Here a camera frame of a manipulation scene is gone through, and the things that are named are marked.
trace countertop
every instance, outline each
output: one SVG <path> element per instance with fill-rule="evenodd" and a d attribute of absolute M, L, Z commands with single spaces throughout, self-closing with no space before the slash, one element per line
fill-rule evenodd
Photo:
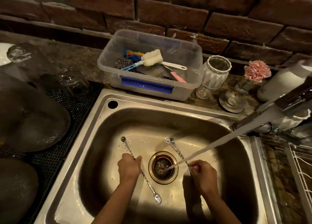
<path fill-rule="evenodd" d="M 59 69 L 74 67 L 82 72 L 88 80 L 102 82 L 105 88 L 115 89 L 108 84 L 103 71 L 97 66 L 97 59 L 102 52 L 101 49 L 4 31 L 0 31 L 0 42 L 12 44 L 28 42 L 37 45 L 48 60 Z M 217 102 L 220 92 L 234 89 L 235 84 L 240 78 L 241 76 L 230 74 L 222 85 L 222 88 L 211 92 L 207 100 L 200 100 L 192 93 L 192 95 L 182 103 L 222 110 Z M 259 106 L 259 102 L 252 95 L 245 95 L 244 99 L 246 104 L 244 110 L 240 114 L 249 115 Z M 279 146 L 275 146 L 275 141 L 272 138 L 264 137 L 263 141 L 267 149 L 268 164 L 271 167 L 271 176 L 275 185 L 282 222 L 289 224 L 307 223 L 284 151 Z"/>

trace sink drain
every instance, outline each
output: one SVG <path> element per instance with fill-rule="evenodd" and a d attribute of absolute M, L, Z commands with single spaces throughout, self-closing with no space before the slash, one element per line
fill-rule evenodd
<path fill-rule="evenodd" d="M 176 163 L 177 160 L 169 152 L 160 151 L 155 153 L 149 162 L 149 173 L 152 179 L 161 185 L 173 182 L 177 177 L 178 167 L 169 171 L 165 171 L 165 169 Z"/>

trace soap dispenser bottle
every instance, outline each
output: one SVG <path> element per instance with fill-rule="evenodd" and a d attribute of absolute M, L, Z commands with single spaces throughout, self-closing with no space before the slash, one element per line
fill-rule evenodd
<path fill-rule="evenodd" d="M 280 70 L 257 92 L 257 98 L 262 102 L 275 100 L 303 84 L 312 73 L 312 59 L 299 60 L 293 67 Z"/>

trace black drying mat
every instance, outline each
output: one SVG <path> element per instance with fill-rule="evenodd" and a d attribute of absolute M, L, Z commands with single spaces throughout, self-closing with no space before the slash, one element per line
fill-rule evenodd
<path fill-rule="evenodd" d="M 37 196 L 19 224 L 30 224 L 34 222 L 85 118 L 103 88 L 103 84 L 101 83 L 89 82 L 89 93 L 75 99 L 67 98 L 62 90 L 50 94 L 53 99 L 60 102 L 69 111 L 71 116 L 71 125 L 66 135 L 55 145 L 39 152 L 28 153 L 16 151 L 6 146 L 0 148 L 0 158 L 21 159 L 32 165 L 38 173 L 39 188 Z"/>

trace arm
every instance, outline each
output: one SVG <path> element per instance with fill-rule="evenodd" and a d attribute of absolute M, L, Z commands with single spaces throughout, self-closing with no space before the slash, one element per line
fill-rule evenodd
<path fill-rule="evenodd" d="M 241 224 L 219 195 L 216 170 L 202 160 L 190 164 L 195 186 L 205 199 L 218 224 Z"/>
<path fill-rule="evenodd" d="M 118 162 L 119 185 L 92 224 L 120 224 L 122 222 L 141 173 L 141 160 L 141 156 L 134 160 L 128 153 L 122 155 L 122 159 Z"/>

